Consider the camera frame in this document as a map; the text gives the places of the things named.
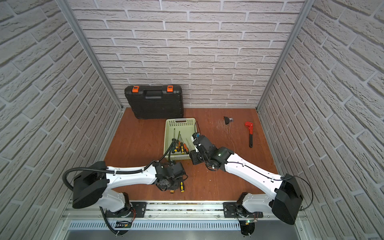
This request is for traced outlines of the black yellow button screwdriver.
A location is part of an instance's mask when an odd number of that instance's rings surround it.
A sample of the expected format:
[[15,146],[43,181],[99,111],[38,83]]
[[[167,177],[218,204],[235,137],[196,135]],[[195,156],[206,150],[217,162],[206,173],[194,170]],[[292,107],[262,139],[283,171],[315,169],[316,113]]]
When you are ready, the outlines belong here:
[[181,190],[182,193],[185,191],[184,182],[180,182],[180,190]]

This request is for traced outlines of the black yellow slanted screwdriver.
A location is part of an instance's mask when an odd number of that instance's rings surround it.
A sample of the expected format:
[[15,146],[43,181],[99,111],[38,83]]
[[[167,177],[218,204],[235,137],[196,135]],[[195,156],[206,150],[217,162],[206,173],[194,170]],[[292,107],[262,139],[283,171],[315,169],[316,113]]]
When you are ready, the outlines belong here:
[[184,153],[187,154],[187,155],[189,155],[189,154],[190,154],[190,150],[189,150],[189,148],[188,148],[186,139],[183,139],[183,138],[181,137],[181,140],[183,141]]

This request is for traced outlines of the green black screwdriver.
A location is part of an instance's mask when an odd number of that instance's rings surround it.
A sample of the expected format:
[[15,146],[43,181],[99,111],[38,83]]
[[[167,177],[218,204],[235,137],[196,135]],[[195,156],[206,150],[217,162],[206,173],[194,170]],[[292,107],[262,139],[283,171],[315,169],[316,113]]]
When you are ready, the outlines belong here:
[[177,151],[177,148],[176,148],[176,129],[174,129],[174,133],[173,133],[173,138],[172,138],[172,148],[171,148],[171,153],[174,154],[176,151]]

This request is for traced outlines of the small orange screwdriver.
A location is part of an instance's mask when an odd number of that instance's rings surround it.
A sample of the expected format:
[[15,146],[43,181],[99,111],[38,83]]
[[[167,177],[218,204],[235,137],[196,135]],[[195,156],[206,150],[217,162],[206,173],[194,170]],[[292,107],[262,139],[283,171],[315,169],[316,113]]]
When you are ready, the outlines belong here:
[[180,144],[180,133],[178,134],[178,137],[176,139],[176,142],[175,142],[175,150],[174,152],[179,152],[180,151],[180,148],[181,148],[181,144]]

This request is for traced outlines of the orange handle screwdriver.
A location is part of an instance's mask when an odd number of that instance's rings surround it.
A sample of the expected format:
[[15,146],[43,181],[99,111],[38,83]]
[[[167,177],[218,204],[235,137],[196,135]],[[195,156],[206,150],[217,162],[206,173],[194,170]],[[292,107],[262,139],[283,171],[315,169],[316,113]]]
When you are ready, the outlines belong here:
[[191,144],[191,141],[188,139],[186,140],[186,146],[188,147],[190,152],[193,150],[193,145]]

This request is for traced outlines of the black yellow short screwdriver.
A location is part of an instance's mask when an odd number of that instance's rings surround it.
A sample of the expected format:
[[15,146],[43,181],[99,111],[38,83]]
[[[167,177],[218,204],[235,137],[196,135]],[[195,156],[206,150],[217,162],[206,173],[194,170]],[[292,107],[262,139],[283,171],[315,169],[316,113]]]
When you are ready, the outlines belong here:
[[180,136],[180,151],[182,155],[185,154],[185,147],[184,147],[184,143],[182,142],[182,136]]

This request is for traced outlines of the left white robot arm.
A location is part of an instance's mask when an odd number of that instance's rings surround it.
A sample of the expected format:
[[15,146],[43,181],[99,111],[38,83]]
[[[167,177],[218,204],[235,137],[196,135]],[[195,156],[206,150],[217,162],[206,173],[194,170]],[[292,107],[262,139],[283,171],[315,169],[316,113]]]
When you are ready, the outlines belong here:
[[91,206],[106,210],[107,217],[123,218],[134,211],[127,193],[115,188],[131,185],[155,185],[161,191],[175,191],[188,177],[181,163],[153,162],[137,168],[108,167],[101,161],[88,168],[75,168],[80,173],[74,178],[74,209]]

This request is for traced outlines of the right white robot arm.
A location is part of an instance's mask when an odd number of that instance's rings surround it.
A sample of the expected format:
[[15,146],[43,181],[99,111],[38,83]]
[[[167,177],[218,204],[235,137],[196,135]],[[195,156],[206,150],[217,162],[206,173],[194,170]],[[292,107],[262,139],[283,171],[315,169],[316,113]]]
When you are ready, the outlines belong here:
[[194,165],[204,163],[213,171],[220,169],[238,176],[266,194],[258,197],[246,193],[238,201],[243,209],[250,213],[270,212],[286,224],[295,224],[304,199],[295,176],[281,176],[259,168],[230,149],[218,149],[204,135],[194,133],[191,140],[195,147],[190,151]]

